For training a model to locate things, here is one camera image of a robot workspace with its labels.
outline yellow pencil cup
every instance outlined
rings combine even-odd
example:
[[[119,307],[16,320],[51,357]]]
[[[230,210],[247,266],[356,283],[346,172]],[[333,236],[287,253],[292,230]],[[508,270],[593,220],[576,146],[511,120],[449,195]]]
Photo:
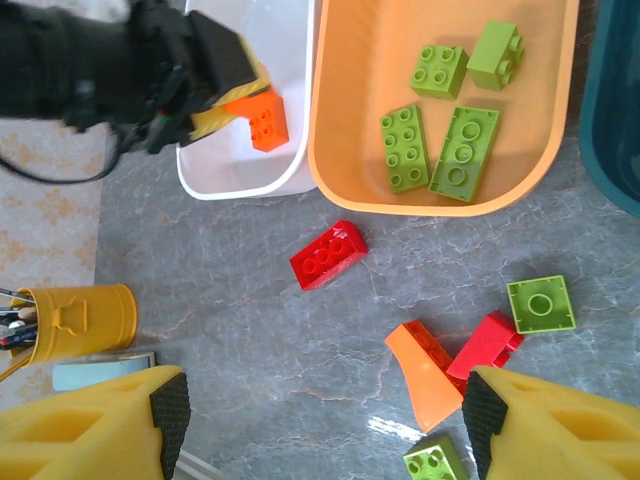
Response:
[[[33,297],[38,312],[38,336],[29,365],[120,350],[133,342],[138,310],[133,293],[124,285],[20,292]],[[29,306],[20,300],[13,304]]]

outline lego brick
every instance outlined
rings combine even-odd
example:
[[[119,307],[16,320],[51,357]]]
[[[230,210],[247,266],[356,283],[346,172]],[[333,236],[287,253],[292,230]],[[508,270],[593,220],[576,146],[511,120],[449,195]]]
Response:
[[[341,220],[289,262],[303,290],[314,290],[369,253],[356,226]]]
[[[403,193],[429,185],[427,143],[422,112],[410,105],[380,120],[389,182],[393,193]]]
[[[471,203],[500,126],[500,112],[456,107],[429,189]]]
[[[230,115],[249,119],[256,150],[270,152],[289,141],[284,101],[273,88],[230,102],[224,108]]]
[[[507,284],[518,333],[576,328],[567,285],[562,275]]]
[[[487,315],[447,369],[449,376],[467,380],[478,365],[503,367],[524,337],[516,332],[513,320],[502,312]]]
[[[518,27],[492,20],[485,25],[467,70],[478,87],[500,91],[513,81],[523,55]]]
[[[411,78],[411,88],[425,97],[458,98],[469,56],[461,47],[425,45]]]
[[[451,357],[419,320],[400,325],[385,342],[402,368],[416,421],[430,432],[460,408],[466,383],[447,376]]]
[[[467,480],[469,475],[447,436],[419,442],[404,456],[413,480]]]

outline black cable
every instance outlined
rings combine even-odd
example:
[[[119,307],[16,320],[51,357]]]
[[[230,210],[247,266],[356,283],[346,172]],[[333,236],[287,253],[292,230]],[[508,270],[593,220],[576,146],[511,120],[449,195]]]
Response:
[[[135,130],[130,130],[125,133],[123,130],[115,127],[112,128],[112,131],[116,136],[116,146],[113,154],[109,158],[109,161],[105,164],[104,169],[97,175],[94,175],[90,178],[78,180],[58,180],[55,178],[41,177],[40,175],[31,173],[28,170],[17,166],[15,163],[8,161],[2,155],[0,155],[0,167],[13,173],[14,175],[26,178],[27,180],[31,180],[33,182],[42,183],[44,185],[80,185],[84,183],[97,182],[98,180],[102,180],[107,175],[111,174],[111,172],[116,169],[116,167],[120,163],[120,160],[122,159],[122,155],[131,150],[136,140]]]

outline orange plastic bin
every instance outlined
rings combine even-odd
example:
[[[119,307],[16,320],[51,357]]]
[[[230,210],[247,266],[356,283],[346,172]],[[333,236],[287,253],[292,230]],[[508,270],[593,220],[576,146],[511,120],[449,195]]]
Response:
[[[398,215],[483,215],[530,192],[564,134],[579,0],[324,0],[313,94],[310,163],[334,203]],[[525,57],[502,92],[469,74],[456,101],[419,97],[409,86],[421,47],[461,46],[470,55],[487,20],[518,25]],[[456,106],[499,110],[502,125],[474,204],[423,188],[389,188],[380,118],[421,106],[433,167]]]

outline lime green brick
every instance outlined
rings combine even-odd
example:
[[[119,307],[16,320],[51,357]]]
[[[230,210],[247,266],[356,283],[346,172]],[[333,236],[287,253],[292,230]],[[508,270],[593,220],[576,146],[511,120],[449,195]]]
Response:
[[[576,319],[562,275],[509,283],[507,290],[518,333],[576,328]]]
[[[396,110],[380,120],[389,183],[393,193],[429,185],[427,144],[417,105]]]
[[[469,55],[461,47],[425,45],[411,78],[411,88],[425,97],[455,100],[467,73]]]
[[[460,457],[449,437],[424,440],[404,456],[413,480],[468,480]]]
[[[500,125],[500,112],[456,107],[430,190],[473,202]]]
[[[524,55],[522,36],[513,23],[489,21],[467,64],[480,88],[501,91],[515,78]]]

